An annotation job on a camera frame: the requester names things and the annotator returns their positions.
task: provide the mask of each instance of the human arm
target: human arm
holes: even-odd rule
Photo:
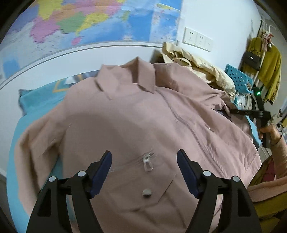
[[[259,130],[259,138],[262,139],[263,133],[270,133],[271,151],[273,155],[276,178],[287,175],[287,145],[276,126],[269,125]]]

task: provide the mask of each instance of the black handbag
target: black handbag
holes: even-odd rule
[[[256,44],[256,40],[259,36],[259,32],[260,32],[260,28],[261,30],[263,31],[263,23],[262,23],[262,20],[261,20],[261,24],[260,24],[260,27],[259,27],[259,30],[258,30],[258,33],[257,33],[257,36],[256,36],[256,39],[254,41],[254,44]],[[249,51],[249,52],[245,52],[243,54],[243,58],[242,58],[243,62],[249,66],[251,66],[253,69],[259,71],[260,70],[260,65],[261,65],[261,57],[260,57],[260,53],[254,49],[252,51]]]
[[[257,71],[260,70],[261,57],[259,56],[257,50],[253,50],[251,52],[245,52],[243,54],[243,62]]]

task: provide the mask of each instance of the metal button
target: metal button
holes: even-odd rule
[[[145,189],[143,191],[143,197],[144,198],[149,198],[152,195],[152,191],[150,189]]]
[[[49,178],[49,181],[50,182],[53,182],[53,181],[55,181],[56,180],[56,177],[55,176],[51,176],[50,178]]]
[[[203,172],[203,175],[205,175],[205,176],[211,176],[211,172],[206,170],[206,171]]]
[[[86,175],[86,172],[85,172],[85,171],[80,171],[80,172],[78,172],[78,176],[82,177],[82,176],[84,176],[84,175]]]

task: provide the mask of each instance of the wall socket panel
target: wall socket panel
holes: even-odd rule
[[[212,39],[190,28],[185,28],[183,43],[204,49],[209,52],[213,47]]]

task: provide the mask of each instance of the yellow fabric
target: yellow fabric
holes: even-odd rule
[[[265,201],[253,203],[263,233],[270,233],[279,222],[274,215],[287,209],[287,192]]]
[[[262,233],[270,233],[275,228],[278,222],[279,219],[274,217],[260,221]]]
[[[258,185],[262,182],[262,179],[268,169],[269,163],[271,162],[272,156],[269,157],[268,159],[266,159],[260,169],[258,170],[258,172],[256,173],[256,175],[253,177],[252,181],[250,182],[249,186],[254,186],[254,185]]]
[[[256,50],[261,51],[261,39],[253,38],[248,46],[247,51]],[[268,94],[265,100],[274,102],[278,95],[278,90],[281,80],[281,60],[282,56],[276,46],[272,45],[271,51],[266,52],[265,58],[262,63],[262,67],[259,71],[258,78],[263,85],[268,89]],[[256,74],[256,70],[247,64],[243,65],[244,73]]]
[[[254,203],[259,218],[273,217],[275,214],[287,209],[287,192],[265,201]]]
[[[285,118],[285,120],[282,123],[282,126],[285,128],[287,126],[287,118]]]

